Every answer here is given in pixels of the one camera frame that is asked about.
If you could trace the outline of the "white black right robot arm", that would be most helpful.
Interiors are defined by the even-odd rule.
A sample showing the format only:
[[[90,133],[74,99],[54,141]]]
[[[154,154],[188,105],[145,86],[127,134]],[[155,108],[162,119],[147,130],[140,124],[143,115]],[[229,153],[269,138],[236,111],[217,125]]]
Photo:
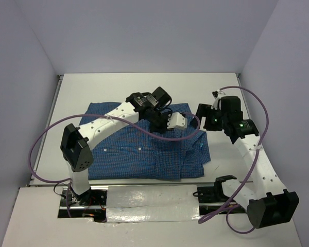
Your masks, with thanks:
[[[262,135],[251,119],[245,119],[241,100],[237,96],[215,96],[212,105],[199,104],[191,125],[204,118],[204,129],[223,131],[240,152],[249,170],[244,181],[226,175],[218,177],[214,184],[214,197],[225,203],[216,211],[199,219],[204,223],[215,215],[230,212],[236,205],[246,211],[253,228],[289,222],[299,204],[296,192],[288,191],[275,172],[263,146]]]

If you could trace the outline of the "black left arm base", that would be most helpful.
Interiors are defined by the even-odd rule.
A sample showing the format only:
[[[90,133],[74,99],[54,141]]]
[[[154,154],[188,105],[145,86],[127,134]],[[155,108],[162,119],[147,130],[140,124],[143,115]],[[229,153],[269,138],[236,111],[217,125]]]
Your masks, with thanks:
[[[90,198],[85,203],[78,204],[72,193],[68,193],[66,197],[67,189],[63,189],[58,193],[60,203],[58,207],[57,218],[69,219],[69,218],[87,218],[94,222],[105,223],[107,221],[106,216],[106,202],[107,202],[107,190],[95,189],[92,190]]]

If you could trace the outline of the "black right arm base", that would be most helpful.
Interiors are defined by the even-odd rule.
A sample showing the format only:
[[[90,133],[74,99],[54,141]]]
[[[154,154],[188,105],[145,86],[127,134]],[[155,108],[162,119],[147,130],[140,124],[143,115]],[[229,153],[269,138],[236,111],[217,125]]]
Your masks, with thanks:
[[[204,216],[219,209],[229,197],[217,192],[215,186],[197,187],[193,196],[198,198],[199,213]]]

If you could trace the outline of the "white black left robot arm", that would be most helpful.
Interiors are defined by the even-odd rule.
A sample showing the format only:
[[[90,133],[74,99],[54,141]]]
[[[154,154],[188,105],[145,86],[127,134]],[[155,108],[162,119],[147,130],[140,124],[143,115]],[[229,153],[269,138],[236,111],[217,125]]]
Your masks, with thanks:
[[[164,133],[168,114],[162,111],[171,102],[171,96],[161,87],[152,93],[132,93],[119,106],[105,114],[104,118],[97,118],[78,127],[69,124],[64,128],[60,149],[70,166],[72,199],[77,204],[86,205],[92,197],[88,180],[88,168],[94,161],[92,150],[105,138],[128,126],[116,118],[133,124],[144,119],[150,123],[152,132]]]

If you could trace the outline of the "blue plaid long sleeve shirt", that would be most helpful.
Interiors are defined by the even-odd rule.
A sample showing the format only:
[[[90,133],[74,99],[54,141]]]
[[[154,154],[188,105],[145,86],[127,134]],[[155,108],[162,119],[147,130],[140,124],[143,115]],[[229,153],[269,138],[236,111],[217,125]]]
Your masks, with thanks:
[[[89,168],[89,180],[202,177],[204,164],[211,160],[206,132],[198,131],[190,139],[174,141],[193,131],[191,126],[167,131],[164,137],[171,138],[168,142],[126,126],[92,150],[94,162]]]

